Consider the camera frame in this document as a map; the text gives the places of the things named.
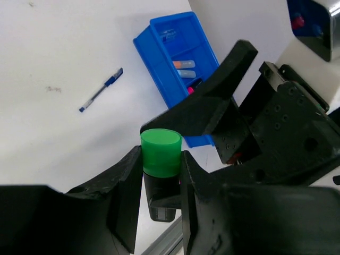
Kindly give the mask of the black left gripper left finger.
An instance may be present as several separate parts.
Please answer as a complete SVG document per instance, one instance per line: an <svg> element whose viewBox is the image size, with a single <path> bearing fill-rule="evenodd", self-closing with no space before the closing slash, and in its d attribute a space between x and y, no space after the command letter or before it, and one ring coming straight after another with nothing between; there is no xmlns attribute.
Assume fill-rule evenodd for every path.
<svg viewBox="0 0 340 255"><path fill-rule="evenodd" d="M1 186L1 254L132 254L141 183L142 152L135 146L67 193Z"/></svg>

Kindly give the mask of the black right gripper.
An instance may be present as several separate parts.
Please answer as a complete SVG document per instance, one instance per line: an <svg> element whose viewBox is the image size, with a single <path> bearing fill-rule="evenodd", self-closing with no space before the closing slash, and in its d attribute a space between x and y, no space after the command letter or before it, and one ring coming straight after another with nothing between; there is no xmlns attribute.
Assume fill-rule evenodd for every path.
<svg viewBox="0 0 340 255"><path fill-rule="evenodd" d="M339 126L288 65L264 62L244 102L231 99L258 50L238 40L196 91L144 124L184 137L212 134L228 183L310 185L339 166Z"/></svg>

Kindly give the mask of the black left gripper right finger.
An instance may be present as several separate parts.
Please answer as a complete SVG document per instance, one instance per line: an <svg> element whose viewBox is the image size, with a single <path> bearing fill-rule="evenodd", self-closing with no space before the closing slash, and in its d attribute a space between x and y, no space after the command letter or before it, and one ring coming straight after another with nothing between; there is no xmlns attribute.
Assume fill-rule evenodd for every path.
<svg viewBox="0 0 340 255"><path fill-rule="evenodd" d="M247 184L181 155L185 254L339 254L339 191Z"/></svg>

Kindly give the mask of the pink-capped black highlighter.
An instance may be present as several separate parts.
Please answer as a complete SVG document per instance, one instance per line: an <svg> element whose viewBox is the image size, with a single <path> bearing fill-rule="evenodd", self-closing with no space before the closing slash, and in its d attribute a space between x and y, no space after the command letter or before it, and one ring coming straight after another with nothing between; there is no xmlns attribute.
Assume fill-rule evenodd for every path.
<svg viewBox="0 0 340 255"><path fill-rule="evenodd" d="M194 93L194 91L197 89L198 86L200 86L203 83L202 79L197 79L195 81L193 81L188 87L187 87L187 91L189 94Z"/></svg>

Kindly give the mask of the green-capped black highlighter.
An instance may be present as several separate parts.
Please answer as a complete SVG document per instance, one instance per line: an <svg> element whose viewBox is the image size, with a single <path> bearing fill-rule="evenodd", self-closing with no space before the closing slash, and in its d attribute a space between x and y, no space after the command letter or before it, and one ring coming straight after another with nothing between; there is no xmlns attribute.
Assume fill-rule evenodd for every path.
<svg viewBox="0 0 340 255"><path fill-rule="evenodd" d="M168 195L180 182L182 136L168 129L150 129L140 134L143 177L150 218L169 223L176 210L153 207L151 202Z"/></svg>

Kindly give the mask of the blue grip ballpoint pen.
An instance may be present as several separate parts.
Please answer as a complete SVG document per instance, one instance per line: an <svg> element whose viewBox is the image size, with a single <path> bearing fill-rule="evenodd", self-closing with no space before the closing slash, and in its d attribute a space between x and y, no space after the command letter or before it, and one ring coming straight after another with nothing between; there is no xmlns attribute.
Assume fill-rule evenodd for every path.
<svg viewBox="0 0 340 255"><path fill-rule="evenodd" d="M79 112L83 113L96 100L96 98L98 98L109 86L116 82L123 72L123 68L119 68L106 82L104 82L99 90L96 91L96 93L79 108Z"/></svg>

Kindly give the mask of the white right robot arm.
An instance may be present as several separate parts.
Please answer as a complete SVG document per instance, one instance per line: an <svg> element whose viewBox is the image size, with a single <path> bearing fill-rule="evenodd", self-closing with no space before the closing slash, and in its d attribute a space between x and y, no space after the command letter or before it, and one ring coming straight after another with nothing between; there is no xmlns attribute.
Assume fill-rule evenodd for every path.
<svg viewBox="0 0 340 255"><path fill-rule="evenodd" d="M257 55L239 40L220 67L181 103L141 128L209 134L229 183L311 184L339 165L339 62L293 40L264 62L241 105L232 95Z"/></svg>

